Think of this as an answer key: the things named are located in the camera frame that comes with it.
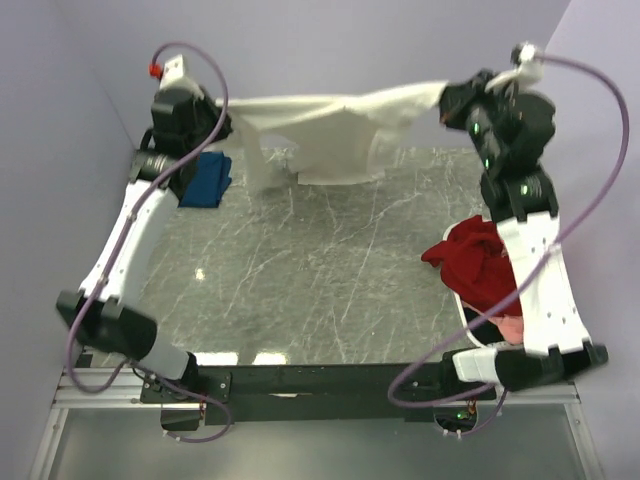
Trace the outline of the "black base crossbar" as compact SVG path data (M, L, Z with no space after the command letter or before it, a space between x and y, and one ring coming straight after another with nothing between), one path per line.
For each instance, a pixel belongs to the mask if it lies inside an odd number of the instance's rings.
M395 393L397 399L432 402L482 388L482 383L462 383L454 379L451 362L428 363L406 380ZM387 398L389 384L406 364L344 365L245 365L200 366L196 393L207 395L229 407L232 419L240 422L402 419L433 422L434 407L404 409ZM494 387L472 395L474 400L495 400ZM181 407L198 403L145 378L142 404ZM162 426L195 430L196 417L186 408L169 413L163 406Z

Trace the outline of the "white t shirt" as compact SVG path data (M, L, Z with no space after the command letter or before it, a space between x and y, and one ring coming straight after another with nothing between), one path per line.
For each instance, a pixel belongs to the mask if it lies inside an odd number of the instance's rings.
M233 132L212 145L243 153L247 181L256 189L276 185L261 138L295 145L289 169L302 185L356 185L385 176L412 124L437 106L447 83L430 81L362 95L290 95L233 99Z

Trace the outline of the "folded blue t shirt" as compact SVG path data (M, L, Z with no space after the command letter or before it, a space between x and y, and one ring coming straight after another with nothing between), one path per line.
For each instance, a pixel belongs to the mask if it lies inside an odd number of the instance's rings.
M232 182L232 159L222 152L202 153L196 172L180 200L180 208L218 208Z

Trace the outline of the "red t shirt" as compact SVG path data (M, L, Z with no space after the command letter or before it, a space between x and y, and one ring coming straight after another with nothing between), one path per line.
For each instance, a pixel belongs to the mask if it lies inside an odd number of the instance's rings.
M422 253L421 261L437 268L442 282L480 312L516 290L496 225L480 215L454 225L442 241Z

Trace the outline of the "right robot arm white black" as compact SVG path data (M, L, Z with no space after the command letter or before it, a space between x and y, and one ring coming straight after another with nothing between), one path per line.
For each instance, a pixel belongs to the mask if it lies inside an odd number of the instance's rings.
M515 75L481 70L449 83L440 121L469 134L483 165L482 198L506 247L524 323L519 347L455 353L439 374L444 395L460 399L474 382L509 391L569 381L605 365L607 348L592 341L575 305L563 253L559 204L540 158L555 134L555 107L527 92Z

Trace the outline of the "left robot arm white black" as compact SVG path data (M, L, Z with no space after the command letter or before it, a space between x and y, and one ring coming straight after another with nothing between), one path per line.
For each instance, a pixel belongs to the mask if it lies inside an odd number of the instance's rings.
M60 292L56 310L69 329L68 351L80 344L118 354L165 379L166 392L186 402L200 388L195 356L162 338L156 321L131 304L167 219L194 179L197 157L232 127L225 105L200 86L159 89L151 115L108 240L78 289Z

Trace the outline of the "pink t shirt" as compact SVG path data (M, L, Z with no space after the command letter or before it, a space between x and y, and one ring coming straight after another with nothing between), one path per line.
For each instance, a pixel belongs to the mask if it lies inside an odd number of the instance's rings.
M511 345L520 345L524 338L524 321L521 316L494 316L489 321L498 328L503 339Z

